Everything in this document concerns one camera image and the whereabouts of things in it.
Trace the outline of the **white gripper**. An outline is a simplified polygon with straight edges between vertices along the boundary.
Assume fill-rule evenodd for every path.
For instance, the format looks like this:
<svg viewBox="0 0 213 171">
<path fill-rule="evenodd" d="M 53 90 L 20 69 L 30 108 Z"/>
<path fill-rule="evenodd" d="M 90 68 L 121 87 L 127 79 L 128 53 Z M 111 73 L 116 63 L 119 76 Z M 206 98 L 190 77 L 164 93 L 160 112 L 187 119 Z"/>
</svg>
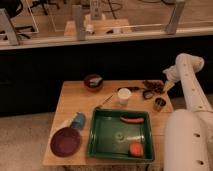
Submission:
<svg viewBox="0 0 213 171">
<path fill-rule="evenodd" d="M 168 92 L 171 88 L 174 87 L 175 83 L 179 81 L 179 74 L 177 72 L 177 67 L 175 65 L 170 66 L 165 69 L 163 73 L 166 75 L 166 82 L 164 85 L 164 91 Z"/>
</svg>

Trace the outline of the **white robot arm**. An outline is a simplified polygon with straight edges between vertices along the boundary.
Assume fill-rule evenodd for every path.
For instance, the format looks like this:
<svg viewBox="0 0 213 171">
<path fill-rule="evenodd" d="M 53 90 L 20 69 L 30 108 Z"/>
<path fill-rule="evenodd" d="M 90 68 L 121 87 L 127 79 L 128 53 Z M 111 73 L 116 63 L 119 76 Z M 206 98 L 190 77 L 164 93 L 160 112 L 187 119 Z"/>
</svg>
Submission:
<svg viewBox="0 0 213 171">
<path fill-rule="evenodd" d="M 213 107 L 195 73 L 202 57 L 181 53 L 164 70 L 169 81 L 180 81 L 185 109 L 174 110 L 165 124 L 164 171 L 213 171 Z"/>
</svg>

